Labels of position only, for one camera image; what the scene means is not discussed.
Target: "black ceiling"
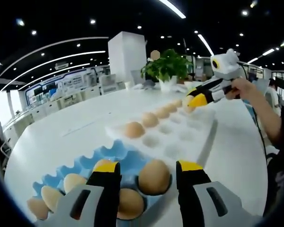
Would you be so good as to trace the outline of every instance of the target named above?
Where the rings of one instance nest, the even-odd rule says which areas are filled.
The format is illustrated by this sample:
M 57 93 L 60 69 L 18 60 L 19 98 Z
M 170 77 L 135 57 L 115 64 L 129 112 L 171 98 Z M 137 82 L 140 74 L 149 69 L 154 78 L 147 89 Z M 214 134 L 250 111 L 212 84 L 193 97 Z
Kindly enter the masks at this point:
M 215 54 L 234 48 L 241 53 L 240 60 L 246 62 L 280 46 L 284 41 L 284 0 L 258 0 L 254 8 L 250 7 L 251 0 L 169 1 L 186 15 L 186 19 L 178 17 L 159 0 L 0 1 L 0 74 L 20 57 L 40 47 L 81 37 L 110 39 L 121 31 L 143 34 L 147 40 L 148 54 L 154 49 L 163 51 L 174 48 L 181 54 L 195 52 L 196 55 L 210 56 L 194 34 L 197 30 Z M 241 14 L 244 9 L 249 11 L 247 17 Z M 21 18 L 25 26 L 18 26 L 17 18 Z M 90 24 L 91 19 L 96 20 L 94 25 Z M 37 34 L 32 36 L 31 30 L 36 30 Z M 91 63 L 94 66 L 100 62 L 108 64 L 109 39 L 73 41 L 46 48 L 18 62 L 1 78 L 14 79 L 43 62 L 82 52 L 106 51 L 71 57 L 65 61 L 73 62 L 73 65 Z M 284 63 L 284 47 L 254 64 L 263 67 L 267 65 L 272 70 L 283 70 L 282 62 Z M 17 81 L 30 82 L 52 72 L 49 69 L 54 70 L 54 65 L 55 62 L 39 67 Z

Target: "egg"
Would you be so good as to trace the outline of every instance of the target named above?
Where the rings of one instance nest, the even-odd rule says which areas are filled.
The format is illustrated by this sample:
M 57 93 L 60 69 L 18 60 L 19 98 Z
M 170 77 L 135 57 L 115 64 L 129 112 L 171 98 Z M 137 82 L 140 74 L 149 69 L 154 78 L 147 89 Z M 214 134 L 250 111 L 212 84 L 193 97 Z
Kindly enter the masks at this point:
M 169 117 L 169 112 L 167 109 L 165 109 L 164 107 L 163 108 L 160 108 L 158 109 L 156 112 L 155 112 L 156 116 L 158 118 L 161 118 L 161 119 L 164 119 L 164 118 L 168 118 Z
M 172 103 L 166 105 L 164 108 L 170 113 L 177 112 L 177 107 L 175 105 L 173 105 Z
M 177 108 L 182 107 L 182 100 L 178 99 L 172 102 L 173 105 L 175 105 Z
M 30 211 L 36 216 L 39 220 L 46 220 L 49 209 L 45 202 L 42 199 L 30 198 L 27 201 L 27 206 Z
M 99 166 L 102 166 L 102 165 L 108 164 L 108 163 L 111 163 L 111 161 L 108 160 L 108 159 L 101 159 L 101 160 L 99 160 L 99 161 L 95 164 L 95 166 L 94 166 L 94 168 L 93 168 L 93 172 L 94 172 Z
M 59 192 L 57 189 L 54 189 L 50 186 L 43 186 L 41 189 L 41 197 L 44 200 L 47 207 L 52 211 L 55 212 L 57 209 L 58 201 L 63 194 Z
M 143 126 L 138 122 L 131 122 L 125 126 L 125 136 L 136 139 L 144 135 L 145 130 Z
M 69 193 L 74 187 L 80 184 L 86 184 L 86 179 L 78 174 L 67 174 L 63 186 L 65 193 Z
M 170 172 L 167 165 L 158 159 L 147 163 L 138 177 L 139 189 L 146 195 L 159 195 L 167 191 Z
M 159 120 L 153 113 L 144 113 L 142 116 L 142 124 L 144 127 L 152 128 L 159 124 Z
M 122 188 L 117 217 L 122 220 L 131 220 L 139 217 L 144 211 L 142 196 L 135 190 Z
M 186 113 L 191 113 L 195 110 L 195 107 L 190 107 L 189 103 L 191 102 L 191 100 L 193 100 L 193 96 L 186 96 L 183 99 L 183 109 Z

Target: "black cable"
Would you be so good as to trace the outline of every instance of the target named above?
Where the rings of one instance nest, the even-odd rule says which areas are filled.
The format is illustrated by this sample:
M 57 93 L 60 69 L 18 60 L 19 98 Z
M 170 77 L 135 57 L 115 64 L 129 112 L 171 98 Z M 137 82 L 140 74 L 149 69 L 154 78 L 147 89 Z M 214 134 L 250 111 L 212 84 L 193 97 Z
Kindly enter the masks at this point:
M 248 78 L 247 78 L 247 73 L 246 73 L 246 71 L 245 71 L 245 68 L 244 68 L 243 64 L 239 64 L 239 65 L 242 66 L 242 68 L 243 68 L 243 70 L 244 70 L 244 73 L 245 73 L 245 77 L 246 77 L 246 79 L 248 80 Z M 263 135 L 262 135 L 262 132 L 261 132 L 259 123 L 257 122 L 257 113 L 256 113 L 256 111 L 255 111 L 254 108 L 252 108 L 252 111 L 254 112 L 254 115 L 255 115 L 256 125 L 257 125 L 257 129 L 258 129 L 258 131 L 259 131 L 259 133 L 260 133 L 260 136 L 261 136 L 261 140 L 262 140 L 263 148 L 264 148 L 265 159 L 266 159 L 266 163 L 267 163 L 267 152 L 266 152 L 266 147 L 265 147 L 264 138 L 263 138 Z

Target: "white table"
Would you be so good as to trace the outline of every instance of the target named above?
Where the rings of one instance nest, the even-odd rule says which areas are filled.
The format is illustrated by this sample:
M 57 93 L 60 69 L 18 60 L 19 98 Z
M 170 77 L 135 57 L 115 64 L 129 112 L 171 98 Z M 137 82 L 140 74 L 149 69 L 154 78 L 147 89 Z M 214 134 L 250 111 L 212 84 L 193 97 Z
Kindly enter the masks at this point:
M 154 102 L 182 98 L 184 94 L 160 91 L 121 90 L 92 98 L 49 115 L 28 126 L 9 159 L 5 183 L 20 208 L 34 220 L 26 201 L 34 195 L 32 184 L 56 167 L 72 166 L 74 158 L 92 156 L 102 145 L 113 141 L 104 126 L 123 119 L 134 109 Z M 243 208 L 262 215 L 266 203 L 267 171 L 263 147 L 255 124 L 240 100 L 221 100 L 210 105 L 216 110 L 217 125 L 205 171 L 242 199 Z M 182 221 L 175 198 L 156 226 L 178 226 Z

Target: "potted plant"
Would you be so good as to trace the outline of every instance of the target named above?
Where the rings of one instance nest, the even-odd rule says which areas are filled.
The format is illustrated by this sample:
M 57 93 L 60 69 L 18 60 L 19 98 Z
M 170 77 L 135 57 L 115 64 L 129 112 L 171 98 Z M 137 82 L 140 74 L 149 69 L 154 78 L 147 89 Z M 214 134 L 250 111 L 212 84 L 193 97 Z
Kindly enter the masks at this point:
M 147 73 L 151 77 L 159 80 L 161 90 L 169 92 L 177 79 L 187 77 L 187 66 L 192 65 L 184 56 L 177 54 L 173 49 L 166 50 L 160 58 L 148 62 L 141 69 L 141 77 Z

